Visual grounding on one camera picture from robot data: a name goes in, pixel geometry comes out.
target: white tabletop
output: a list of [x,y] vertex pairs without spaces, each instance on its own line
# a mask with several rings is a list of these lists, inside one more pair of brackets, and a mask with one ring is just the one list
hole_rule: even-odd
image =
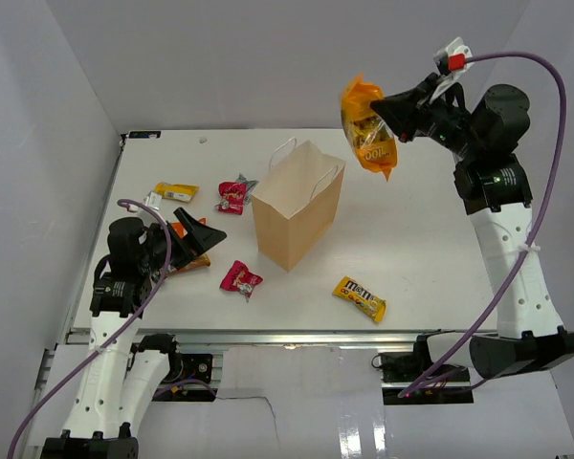
[[[238,173],[262,179],[275,148],[290,137],[314,142],[347,161],[334,225],[290,272],[257,251],[253,211],[219,213],[217,186]],[[453,157],[420,139],[399,144],[388,183],[359,166],[341,130],[255,129],[163,131],[159,139],[129,139],[103,216],[74,329],[89,329],[93,270],[108,253],[108,226],[128,216],[120,198],[142,199],[158,182],[198,185],[189,204],[162,201],[175,221],[182,206],[224,230],[228,239],[209,252],[212,266],[170,278],[144,312],[142,330],[407,331],[466,329],[491,299],[475,233],[453,187]],[[247,303],[219,289],[234,260],[264,278]],[[386,299],[373,323],[332,296],[343,276]],[[496,328],[492,315],[483,326]]]

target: brown paper bag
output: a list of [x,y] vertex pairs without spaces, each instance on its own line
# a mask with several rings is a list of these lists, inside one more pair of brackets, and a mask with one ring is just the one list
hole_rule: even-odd
[[255,187],[257,246],[284,270],[291,271],[332,226],[344,165],[305,142]]

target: yellow snack bar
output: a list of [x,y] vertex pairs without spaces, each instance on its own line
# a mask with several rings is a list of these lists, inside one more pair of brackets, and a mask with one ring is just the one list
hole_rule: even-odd
[[371,294],[350,277],[345,277],[334,289],[334,295],[355,303],[363,313],[379,323],[385,316],[386,302]]
[[363,76],[358,75],[342,91],[342,128],[362,167],[383,172],[389,180],[391,170],[398,164],[395,139],[385,122],[370,108],[372,100],[384,97],[383,91],[362,79]]
[[196,185],[180,185],[180,184],[167,184],[166,182],[159,182],[155,185],[157,194],[166,199],[174,199],[175,201],[183,201],[188,203],[193,198],[196,191],[200,186]]

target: orange object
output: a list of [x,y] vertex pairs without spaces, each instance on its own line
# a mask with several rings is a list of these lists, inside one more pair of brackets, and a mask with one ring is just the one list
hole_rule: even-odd
[[384,98],[377,85],[362,82],[359,74],[342,91],[342,129],[351,149],[364,169],[389,174],[398,164],[393,134],[385,122],[370,108],[372,100]]
[[[201,218],[198,220],[200,223],[203,223],[204,225],[207,223],[207,219],[206,218]],[[179,237],[185,237],[185,228],[183,228],[183,225],[181,225],[180,223],[171,223],[170,225],[172,225],[172,227],[174,228],[174,230],[177,232],[177,234],[179,235]],[[196,268],[200,268],[202,266],[210,266],[210,258],[208,255],[203,254],[202,256],[199,256],[198,258],[196,258],[195,260],[193,260],[191,263],[189,263],[187,266],[185,266],[184,268],[181,268],[178,271],[172,271],[170,273],[167,274],[167,276],[171,276],[171,275],[175,275],[178,273],[186,273],[187,271],[191,271],[191,270],[195,270]]]

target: candy bag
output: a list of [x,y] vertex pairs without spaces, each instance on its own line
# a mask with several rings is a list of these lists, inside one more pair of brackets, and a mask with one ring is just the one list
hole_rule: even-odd
[[[205,225],[207,223],[207,219],[201,218],[198,220],[198,222],[203,223]],[[172,225],[172,227],[179,235],[179,237],[181,238],[185,237],[186,231],[185,228],[183,228],[183,225],[181,225],[178,222],[171,223],[170,225]],[[210,258],[206,253],[203,253],[202,255],[198,256],[195,260],[187,264],[184,268],[181,268],[180,270],[177,271],[171,271],[167,275],[171,276],[178,273],[186,273],[187,271],[195,270],[196,268],[201,268],[203,266],[210,266]]]
[[260,284],[262,280],[264,279],[257,274],[251,273],[242,261],[236,260],[219,287],[228,292],[240,292],[249,302],[255,285]]
[[350,277],[344,277],[334,289],[334,295],[355,304],[360,311],[369,316],[376,323],[383,320],[386,302],[371,294]]
[[245,184],[247,186],[247,192],[245,193],[245,206],[246,206],[248,203],[250,203],[251,193],[253,192],[254,188],[257,186],[259,181],[258,180],[247,180],[247,178],[244,175],[238,174],[238,178],[236,179],[236,182],[239,184]]
[[372,100],[384,98],[381,88],[362,82],[359,74],[342,91],[342,129],[351,149],[364,169],[383,172],[389,180],[391,169],[398,164],[393,134],[385,122],[370,108]]
[[219,184],[221,202],[215,206],[217,210],[225,213],[242,215],[245,209],[245,195],[247,185],[238,182],[223,182]]

